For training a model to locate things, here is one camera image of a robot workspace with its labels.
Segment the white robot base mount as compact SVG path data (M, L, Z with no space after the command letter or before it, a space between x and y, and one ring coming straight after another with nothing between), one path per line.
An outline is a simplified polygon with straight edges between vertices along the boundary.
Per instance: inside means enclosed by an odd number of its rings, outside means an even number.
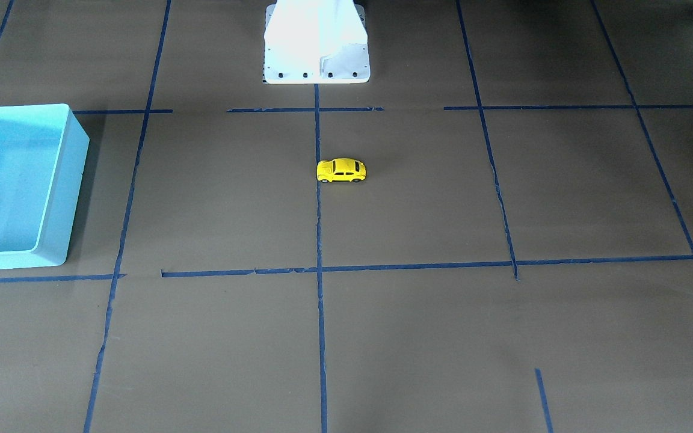
M262 79L271 85L371 79L368 30L353 1L277 1L266 8Z

